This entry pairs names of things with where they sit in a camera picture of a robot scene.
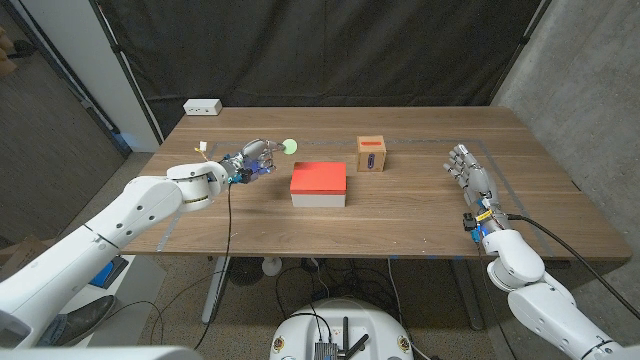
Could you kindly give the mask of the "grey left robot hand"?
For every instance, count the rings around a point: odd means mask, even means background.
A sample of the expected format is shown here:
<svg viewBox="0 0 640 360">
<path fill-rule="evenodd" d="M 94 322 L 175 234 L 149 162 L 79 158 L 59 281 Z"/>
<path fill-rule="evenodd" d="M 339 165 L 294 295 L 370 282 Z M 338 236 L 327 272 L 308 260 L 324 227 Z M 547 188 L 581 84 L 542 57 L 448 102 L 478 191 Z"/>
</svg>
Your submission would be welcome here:
<svg viewBox="0 0 640 360">
<path fill-rule="evenodd" d="M 285 145 L 266 139 L 247 143 L 239 152 L 227 154 L 219 162 L 228 174 L 228 183 L 248 184 L 275 170 L 273 153 L 284 151 Z"/>
</svg>

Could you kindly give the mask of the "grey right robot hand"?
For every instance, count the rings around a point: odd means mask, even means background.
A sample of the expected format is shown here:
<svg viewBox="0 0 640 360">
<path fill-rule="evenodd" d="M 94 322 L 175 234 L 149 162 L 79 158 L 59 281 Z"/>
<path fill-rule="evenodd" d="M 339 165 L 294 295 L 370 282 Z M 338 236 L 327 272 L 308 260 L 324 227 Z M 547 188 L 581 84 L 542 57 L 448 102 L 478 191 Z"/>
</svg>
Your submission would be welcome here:
<svg viewBox="0 0 640 360">
<path fill-rule="evenodd" d="M 495 181 L 463 144 L 449 152 L 449 161 L 443 167 L 463 191 L 470 209 L 463 216 L 463 226 L 475 241 L 481 236 L 512 228 L 501 209 Z"/>
</svg>

